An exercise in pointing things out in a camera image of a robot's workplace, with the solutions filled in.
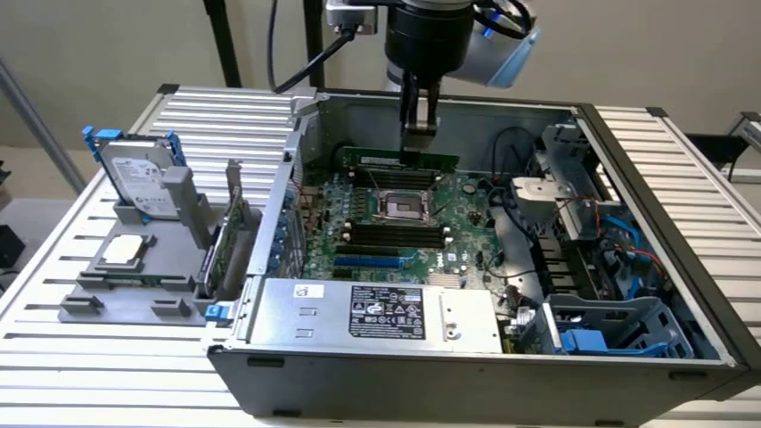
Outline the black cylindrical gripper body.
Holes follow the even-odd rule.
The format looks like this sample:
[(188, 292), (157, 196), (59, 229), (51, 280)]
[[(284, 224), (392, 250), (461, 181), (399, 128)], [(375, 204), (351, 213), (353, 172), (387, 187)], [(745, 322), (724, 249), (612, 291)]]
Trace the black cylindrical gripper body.
[(447, 75), (465, 61), (473, 23), (471, 1), (397, 1), (388, 6), (388, 60), (413, 75)]

